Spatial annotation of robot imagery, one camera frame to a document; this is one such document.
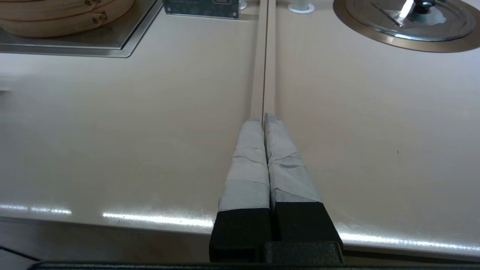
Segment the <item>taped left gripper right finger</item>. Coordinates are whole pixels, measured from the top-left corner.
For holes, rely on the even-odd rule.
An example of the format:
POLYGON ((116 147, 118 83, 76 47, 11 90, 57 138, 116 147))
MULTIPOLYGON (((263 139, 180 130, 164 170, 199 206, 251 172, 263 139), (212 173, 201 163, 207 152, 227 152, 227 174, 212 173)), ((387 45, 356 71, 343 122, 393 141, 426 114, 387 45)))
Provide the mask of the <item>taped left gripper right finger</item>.
POLYGON ((283 242, 343 242, 320 193, 288 133, 271 114, 264 117, 274 239, 283 242))

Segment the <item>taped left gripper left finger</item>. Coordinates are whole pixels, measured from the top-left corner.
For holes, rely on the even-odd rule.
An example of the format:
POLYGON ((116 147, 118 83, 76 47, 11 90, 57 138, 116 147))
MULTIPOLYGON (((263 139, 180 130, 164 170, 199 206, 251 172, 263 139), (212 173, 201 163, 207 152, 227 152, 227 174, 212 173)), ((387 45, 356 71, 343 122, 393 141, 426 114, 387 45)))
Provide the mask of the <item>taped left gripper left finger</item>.
POLYGON ((261 120, 238 135, 209 242, 212 263, 256 263, 272 239, 270 183, 261 120))

